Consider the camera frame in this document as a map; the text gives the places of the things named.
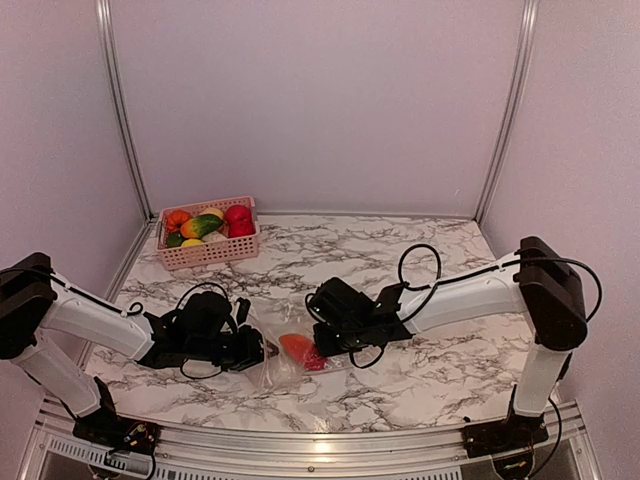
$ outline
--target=pink plastic basket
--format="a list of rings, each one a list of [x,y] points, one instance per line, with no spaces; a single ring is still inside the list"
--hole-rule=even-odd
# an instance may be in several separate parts
[[[215,242],[207,242],[191,247],[167,248],[167,237],[169,236],[167,218],[175,210],[184,210],[195,217],[205,208],[219,208],[226,213],[227,209],[233,205],[244,205],[251,210],[253,225],[256,228],[255,234],[246,237],[220,239]],[[178,268],[189,268],[198,265],[207,265],[209,263],[256,257],[258,255],[260,226],[256,219],[255,209],[256,204],[253,201],[253,197],[237,197],[224,198],[212,202],[194,203],[193,205],[183,205],[182,207],[163,210],[158,223],[158,247],[156,251],[164,268],[167,270],[177,270]]]

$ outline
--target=white wall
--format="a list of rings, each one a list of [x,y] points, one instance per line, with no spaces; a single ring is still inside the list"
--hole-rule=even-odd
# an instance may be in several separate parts
[[[581,405],[607,480],[640,476],[639,187],[640,3],[543,0],[483,229],[498,254],[537,234],[602,277],[602,312],[563,390]]]
[[[138,0],[113,23],[151,203],[472,216],[514,0]]]
[[[0,268],[43,251],[58,271],[102,294],[142,220],[98,38],[94,2],[3,2]],[[77,351],[75,339],[63,340]],[[16,478],[41,398],[0,362],[2,479]]]

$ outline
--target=robotic arm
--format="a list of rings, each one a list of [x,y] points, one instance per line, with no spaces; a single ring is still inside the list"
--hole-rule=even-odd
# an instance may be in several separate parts
[[[542,240],[521,241],[520,249],[495,263],[439,279],[422,290],[399,283],[373,301],[339,278],[322,284],[307,302],[317,323],[321,355],[381,349],[431,328],[499,313],[524,314],[534,338],[520,382],[503,420],[463,430],[469,457],[528,449],[511,461],[494,461],[505,479],[524,478],[533,465],[532,447],[549,435],[547,399],[563,376],[573,349],[587,336],[582,283],[578,274]]]
[[[238,301],[234,319],[226,293],[192,295],[184,307],[157,317],[140,304],[135,311],[123,311],[72,285],[41,253],[2,273],[0,359],[10,360],[62,400],[76,420],[75,436],[114,449],[151,454],[158,426],[117,415],[107,386],[71,361],[48,339],[48,330],[104,345],[155,369],[198,360],[221,371],[241,371],[262,362],[265,348],[275,349],[244,324],[249,301]]]

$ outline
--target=clear plastic bag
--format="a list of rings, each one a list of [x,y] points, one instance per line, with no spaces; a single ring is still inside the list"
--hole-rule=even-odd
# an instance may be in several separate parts
[[[261,391],[297,385],[306,375],[322,375],[353,368],[348,354],[325,359],[315,350],[315,346],[307,348],[313,343],[315,320],[305,308],[303,295],[268,302],[256,300],[250,317],[252,324],[262,332],[265,341],[277,347],[277,354],[273,354],[272,349],[265,348],[264,362],[245,371],[251,382]],[[297,355],[291,347],[292,343],[300,345]],[[377,354],[377,349],[367,348],[356,353],[355,359],[359,365],[367,364]]]

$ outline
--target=marble table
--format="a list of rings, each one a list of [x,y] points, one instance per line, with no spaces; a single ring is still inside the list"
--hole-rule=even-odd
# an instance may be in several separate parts
[[[250,298],[269,324],[303,320],[304,295],[339,276],[370,296],[395,283],[400,254],[428,242],[442,254],[444,274],[493,260],[472,221],[347,216],[261,216],[260,255],[227,264],[168,272],[146,242],[117,303],[172,308],[202,281]],[[407,278],[434,276],[426,255],[411,257]],[[439,327],[396,342],[373,368],[304,376],[270,392],[240,374],[193,381],[177,369],[150,370],[96,347],[87,372],[109,385],[123,414],[230,429],[364,432],[439,426],[502,416],[524,365],[531,335],[519,315],[496,315]]]

